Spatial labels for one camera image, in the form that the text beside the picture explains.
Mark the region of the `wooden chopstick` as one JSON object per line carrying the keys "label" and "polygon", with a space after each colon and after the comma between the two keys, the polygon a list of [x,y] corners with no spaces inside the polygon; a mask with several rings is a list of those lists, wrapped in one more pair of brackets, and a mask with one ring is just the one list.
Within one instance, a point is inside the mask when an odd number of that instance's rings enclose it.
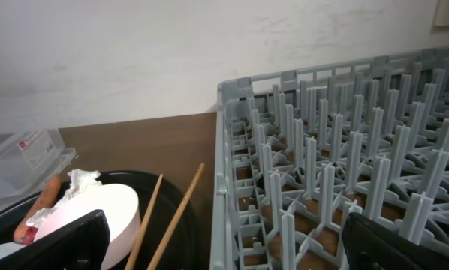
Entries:
{"label": "wooden chopstick", "polygon": [[149,220],[150,220],[151,215],[152,215],[152,211],[153,211],[154,206],[155,206],[155,201],[156,201],[157,196],[158,196],[158,191],[159,191],[159,188],[161,187],[162,179],[163,179],[163,175],[161,174],[158,177],[158,181],[157,181],[157,183],[155,185],[155,189],[152,192],[152,196],[151,196],[149,204],[148,204],[148,206],[146,208],[145,215],[143,216],[142,223],[140,225],[140,231],[139,231],[139,233],[138,233],[138,235],[136,237],[134,246],[131,249],[130,256],[129,256],[128,261],[127,261],[126,266],[125,266],[125,270],[133,270],[134,269],[135,263],[137,261],[137,256],[138,256],[139,251],[140,251],[140,247],[141,247],[141,245],[143,243],[143,238],[144,238],[145,233],[146,233],[146,228],[148,226]]}
{"label": "wooden chopstick", "polygon": [[201,163],[200,166],[197,168],[197,172],[194,175],[194,178],[191,181],[191,184],[188,187],[188,190],[186,191],[184,197],[182,198],[181,203],[179,204],[178,209],[176,210],[169,226],[167,227],[167,230],[165,231],[155,253],[153,254],[153,257],[148,265],[147,270],[156,270],[156,267],[159,264],[159,261],[165,252],[165,249],[167,247],[167,244],[169,243],[177,224],[179,223],[180,218],[182,217],[183,212],[185,211],[192,194],[194,193],[194,190],[197,186],[197,183],[200,181],[200,178],[203,174],[205,168],[205,163]]}

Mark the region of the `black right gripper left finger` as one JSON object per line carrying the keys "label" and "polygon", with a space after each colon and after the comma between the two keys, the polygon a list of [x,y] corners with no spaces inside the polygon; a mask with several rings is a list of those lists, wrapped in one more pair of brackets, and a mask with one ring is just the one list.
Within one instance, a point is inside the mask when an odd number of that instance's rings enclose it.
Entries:
{"label": "black right gripper left finger", "polygon": [[100,269],[110,243],[105,213],[94,210],[0,259],[0,270]]}

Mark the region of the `white napkin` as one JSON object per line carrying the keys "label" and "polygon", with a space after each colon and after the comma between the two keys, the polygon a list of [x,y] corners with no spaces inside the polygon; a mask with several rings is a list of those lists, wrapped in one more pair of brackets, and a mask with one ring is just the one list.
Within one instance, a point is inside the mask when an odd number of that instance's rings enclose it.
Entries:
{"label": "white napkin", "polygon": [[96,187],[102,186],[101,181],[98,181],[98,177],[101,174],[99,171],[84,171],[81,169],[74,169],[68,173],[71,183],[69,188],[65,191],[63,197],[56,198],[56,203],[51,208],[43,208],[38,211],[34,216],[29,218],[26,222],[29,226],[36,226],[39,228],[41,224],[58,208],[63,206],[65,203],[73,199],[74,197],[85,193],[88,190],[94,189]]}

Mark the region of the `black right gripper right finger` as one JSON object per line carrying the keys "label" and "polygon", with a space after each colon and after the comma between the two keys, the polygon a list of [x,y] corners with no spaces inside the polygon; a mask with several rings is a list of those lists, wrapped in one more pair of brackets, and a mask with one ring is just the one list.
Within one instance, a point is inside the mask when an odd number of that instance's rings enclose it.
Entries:
{"label": "black right gripper right finger", "polygon": [[342,241],[351,270],[449,270],[449,257],[356,212],[346,218]]}

